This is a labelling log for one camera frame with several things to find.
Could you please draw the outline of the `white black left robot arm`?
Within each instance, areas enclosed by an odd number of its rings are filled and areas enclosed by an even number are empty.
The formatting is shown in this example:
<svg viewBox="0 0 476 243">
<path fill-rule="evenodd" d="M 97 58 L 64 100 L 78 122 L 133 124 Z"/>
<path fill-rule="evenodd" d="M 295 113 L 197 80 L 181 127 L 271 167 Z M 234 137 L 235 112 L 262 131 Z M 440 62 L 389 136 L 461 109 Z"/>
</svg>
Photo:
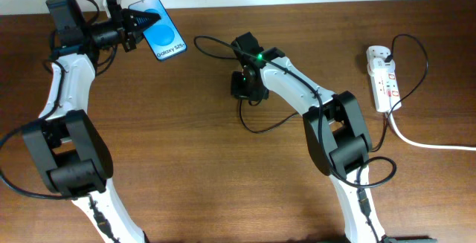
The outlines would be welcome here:
<svg viewBox="0 0 476 243">
<path fill-rule="evenodd" d="M 48 101 L 22 137 L 51 200 L 82 210 L 105 242 L 148 242 L 116 192 L 112 156 L 87 115 L 89 92 L 100 75 L 101 50 L 132 51 L 160 16 L 103 0 L 108 19 L 87 20 L 78 0 L 47 0 L 53 80 Z"/>
</svg>

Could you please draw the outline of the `blue Galaxy smartphone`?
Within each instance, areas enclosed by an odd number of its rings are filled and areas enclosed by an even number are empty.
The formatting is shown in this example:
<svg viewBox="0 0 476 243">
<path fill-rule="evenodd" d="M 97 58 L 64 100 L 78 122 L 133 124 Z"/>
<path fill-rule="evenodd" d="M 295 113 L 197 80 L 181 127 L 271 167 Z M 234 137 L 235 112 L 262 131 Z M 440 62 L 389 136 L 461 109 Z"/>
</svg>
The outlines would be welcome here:
<svg viewBox="0 0 476 243">
<path fill-rule="evenodd" d="M 187 45 L 176 28 L 161 0 L 140 0 L 129 9 L 158 14 L 161 19 L 144 31 L 144 36 L 158 61 L 184 53 Z"/>
</svg>

